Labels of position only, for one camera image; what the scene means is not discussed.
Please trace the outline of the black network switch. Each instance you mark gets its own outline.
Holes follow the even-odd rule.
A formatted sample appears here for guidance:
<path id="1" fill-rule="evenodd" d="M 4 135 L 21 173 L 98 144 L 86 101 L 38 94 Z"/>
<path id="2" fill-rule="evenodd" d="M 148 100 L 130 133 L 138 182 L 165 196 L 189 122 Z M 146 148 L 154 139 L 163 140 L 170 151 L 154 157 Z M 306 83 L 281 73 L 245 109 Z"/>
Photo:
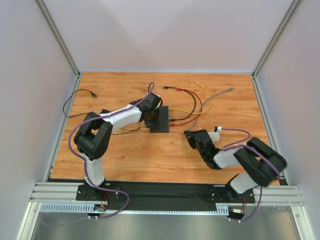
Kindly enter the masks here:
<path id="1" fill-rule="evenodd" d="M 151 122 L 150 133 L 169 133 L 169 107 L 161 106 L 155 110 L 155 119 Z"/>

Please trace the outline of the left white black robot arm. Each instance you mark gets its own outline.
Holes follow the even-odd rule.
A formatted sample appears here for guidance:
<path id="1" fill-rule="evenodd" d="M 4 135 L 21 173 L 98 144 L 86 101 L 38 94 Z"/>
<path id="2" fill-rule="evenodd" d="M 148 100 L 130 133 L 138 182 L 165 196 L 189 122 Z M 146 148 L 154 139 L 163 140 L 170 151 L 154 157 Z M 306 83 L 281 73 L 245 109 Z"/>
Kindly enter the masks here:
<path id="1" fill-rule="evenodd" d="M 84 162 L 84 181 L 101 190 L 105 181 L 102 158 L 114 131 L 130 124 L 144 122 L 148 128 L 158 126 L 159 111 L 163 101 L 152 92 L 116 111 L 96 114 L 90 112 L 72 131 L 77 151 L 71 152 Z"/>

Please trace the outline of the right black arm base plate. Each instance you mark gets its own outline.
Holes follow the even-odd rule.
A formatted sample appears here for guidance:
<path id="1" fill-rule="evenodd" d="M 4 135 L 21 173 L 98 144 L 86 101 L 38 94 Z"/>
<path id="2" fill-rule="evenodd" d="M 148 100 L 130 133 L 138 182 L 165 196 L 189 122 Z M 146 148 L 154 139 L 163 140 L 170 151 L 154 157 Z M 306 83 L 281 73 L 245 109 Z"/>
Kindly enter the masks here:
<path id="1" fill-rule="evenodd" d="M 230 186 L 213 184 L 209 186 L 208 191 L 209 200 L 213 203 L 253 204 L 256 202 L 252 188 L 244 193 L 237 193 Z"/>

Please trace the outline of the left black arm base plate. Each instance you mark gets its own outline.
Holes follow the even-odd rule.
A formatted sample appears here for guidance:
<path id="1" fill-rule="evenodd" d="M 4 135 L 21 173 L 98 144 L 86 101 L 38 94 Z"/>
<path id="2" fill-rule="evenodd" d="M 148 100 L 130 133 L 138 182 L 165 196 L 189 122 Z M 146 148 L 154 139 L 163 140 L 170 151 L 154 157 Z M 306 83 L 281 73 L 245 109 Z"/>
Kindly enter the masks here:
<path id="1" fill-rule="evenodd" d="M 111 201 L 118 202 L 121 200 L 120 192 L 121 189 L 118 185 L 106 185 L 102 184 L 102 188 L 117 190 L 117 192 L 110 192 L 94 188 L 86 183 L 79 185 L 75 199 L 77 201 Z"/>

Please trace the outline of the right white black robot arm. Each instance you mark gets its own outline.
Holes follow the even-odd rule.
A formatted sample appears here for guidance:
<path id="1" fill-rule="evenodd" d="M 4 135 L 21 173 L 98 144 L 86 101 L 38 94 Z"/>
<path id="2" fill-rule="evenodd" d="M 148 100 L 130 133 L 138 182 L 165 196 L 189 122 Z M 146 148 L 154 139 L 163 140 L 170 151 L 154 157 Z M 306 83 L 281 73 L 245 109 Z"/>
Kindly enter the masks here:
<path id="1" fill-rule="evenodd" d="M 222 148 L 214 145 L 222 131 L 246 133 L 247 137 L 229 143 Z M 267 187 L 277 180 L 287 167 L 287 161 L 278 152 L 257 137 L 238 128 L 217 126 L 213 131 L 205 129 L 183 132 L 189 146 L 196 149 L 204 163 L 212 170 L 222 170 L 240 165 L 243 172 L 235 175 L 225 185 L 223 193 L 230 200 L 241 197 L 255 187 Z"/>

